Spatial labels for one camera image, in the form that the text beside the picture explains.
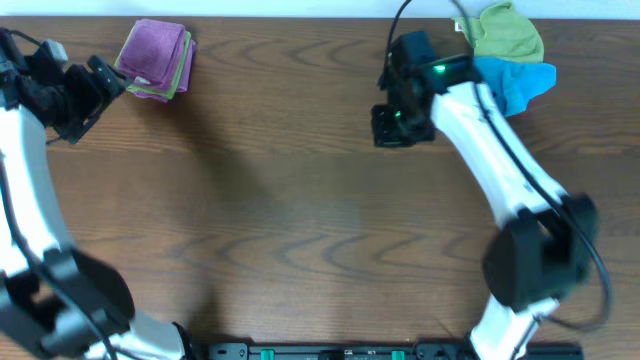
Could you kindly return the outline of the pink microfiber cloth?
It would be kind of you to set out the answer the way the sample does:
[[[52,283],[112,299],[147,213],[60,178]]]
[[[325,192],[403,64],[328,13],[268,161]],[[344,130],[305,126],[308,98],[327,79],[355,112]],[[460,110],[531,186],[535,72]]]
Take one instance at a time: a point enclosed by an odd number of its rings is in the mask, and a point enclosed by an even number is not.
[[[183,25],[152,19],[135,22],[116,61],[116,67],[158,92],[170,89],[186,40]]]

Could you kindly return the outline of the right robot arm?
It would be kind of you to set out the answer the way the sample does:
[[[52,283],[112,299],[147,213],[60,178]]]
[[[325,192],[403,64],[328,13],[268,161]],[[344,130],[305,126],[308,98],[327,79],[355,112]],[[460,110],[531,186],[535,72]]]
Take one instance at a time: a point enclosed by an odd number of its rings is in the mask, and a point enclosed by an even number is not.
[[[482,258],[489,299],[462,355],[522,359],[544,321],[595,266],[606,271],[593,240],[597,210],[572,195],[536,162],[517,137],[475,65],[459,55],[403,55],[384,61],[387,101],[372,108],[378,147],[408,147],[442,133],[483,191],[498,233]]]

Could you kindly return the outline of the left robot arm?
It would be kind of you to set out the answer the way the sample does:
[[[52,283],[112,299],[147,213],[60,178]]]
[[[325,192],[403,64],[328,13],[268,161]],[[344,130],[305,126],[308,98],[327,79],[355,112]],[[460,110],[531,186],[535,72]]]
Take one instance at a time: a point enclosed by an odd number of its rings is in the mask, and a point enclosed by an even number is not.
[[[47,131],[75,143],[123,92],[102,59],[1,60],[1,330],[40,359],[190,359],[175,323],[136,310],[123,277],[82,252],[58,205]]]

